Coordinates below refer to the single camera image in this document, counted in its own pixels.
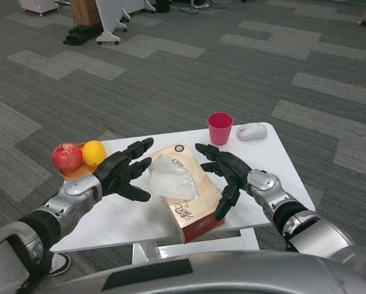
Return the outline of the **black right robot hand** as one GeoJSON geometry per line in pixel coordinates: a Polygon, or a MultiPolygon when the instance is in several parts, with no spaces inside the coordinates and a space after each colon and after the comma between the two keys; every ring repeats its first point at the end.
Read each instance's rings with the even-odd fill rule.
{"type": "Polygon", "coordinates": [[[227,182],[215,211],[215,219],[221,221],[237,204],[240,191],[248,187],[247,176],[252,168],[232,153],[220,151],[213,145],[196,143],[195,149],[209,160],[200,165],[202,169],[224,178],[227,182]]]}

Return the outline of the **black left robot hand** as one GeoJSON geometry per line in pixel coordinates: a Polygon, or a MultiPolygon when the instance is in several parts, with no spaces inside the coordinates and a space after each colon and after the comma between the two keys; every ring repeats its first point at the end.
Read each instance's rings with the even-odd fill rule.
{"type": "Polygon", "coordinates": [[[153,146],[154,140],[146,138],[136,141],[123,151],[117,151],[106,158],[93,175],[100,181],[103,196],[118,194],[128,200],[147,202],[151,194],[130,182],[139,178],[151,165],[152,159],[146,157],[139,162],[131,163],[138,159],[153,146]]]}

